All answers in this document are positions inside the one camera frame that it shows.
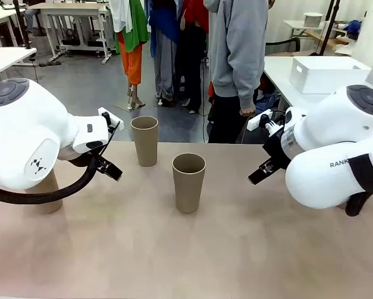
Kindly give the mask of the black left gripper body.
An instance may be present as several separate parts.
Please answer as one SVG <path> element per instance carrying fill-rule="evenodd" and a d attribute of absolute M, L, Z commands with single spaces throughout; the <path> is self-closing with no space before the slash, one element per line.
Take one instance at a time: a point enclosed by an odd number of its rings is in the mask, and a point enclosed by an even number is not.
<path fill-rule="evenodd" d="M 105 158 L 102 157 L 101 153 L 105 149 L 105 146 L 99 146 L 97 148 L 91 149 L 90 151 L 81 154 L 79 157 L 69 160 L 71 164 L 74 166 L 77 166 L 79 168 L 90 166 L 93 161 L 94 168 L 106 168 L 108 165 L 108 162 Z"/>

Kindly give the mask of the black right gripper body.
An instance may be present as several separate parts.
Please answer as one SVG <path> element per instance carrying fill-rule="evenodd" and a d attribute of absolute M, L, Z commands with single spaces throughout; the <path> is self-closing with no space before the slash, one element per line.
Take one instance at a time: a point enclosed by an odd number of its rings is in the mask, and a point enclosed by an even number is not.
<path fill-rule="evenodd" d="M 276 133 L 271 135 L 263 145 L 263 149 L 269 155 L 269 160 L 266 164 L 270 165 L 272 171 L 277 171 L 279 169 L 286 170 L 291 162 L 291 159 L 287 157 L 282 148 L 281 137 L 283 133 L 284 129 L 279 129 Z"/>

